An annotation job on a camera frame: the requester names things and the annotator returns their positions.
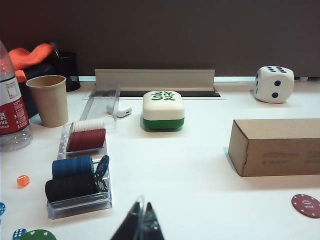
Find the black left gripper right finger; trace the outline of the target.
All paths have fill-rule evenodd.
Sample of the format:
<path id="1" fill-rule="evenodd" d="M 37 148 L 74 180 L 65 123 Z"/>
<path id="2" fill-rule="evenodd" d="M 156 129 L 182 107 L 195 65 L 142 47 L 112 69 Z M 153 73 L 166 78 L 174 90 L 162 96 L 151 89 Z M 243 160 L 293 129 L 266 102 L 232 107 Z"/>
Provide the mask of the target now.
<path id="1" fill-rule="evenodd" d="M 145 240 L 164 240 L 162 230 L 157 219 L 156 213 L 150 202 L 147 203 L 144 214 L 144 239 Z"/>

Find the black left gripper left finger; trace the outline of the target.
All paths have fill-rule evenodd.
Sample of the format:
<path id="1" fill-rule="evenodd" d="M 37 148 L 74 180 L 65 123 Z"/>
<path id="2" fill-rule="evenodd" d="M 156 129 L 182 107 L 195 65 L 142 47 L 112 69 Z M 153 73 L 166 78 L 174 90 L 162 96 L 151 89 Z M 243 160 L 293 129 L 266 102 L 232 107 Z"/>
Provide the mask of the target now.
<path id="1" fill-rule="evenodd" d="M 137 239 L 140 231 L 144 205 L 145 198 L 143 195 L 139 195 L 127 212 L 126 217 L 111 237 L 111 240 Z"/>

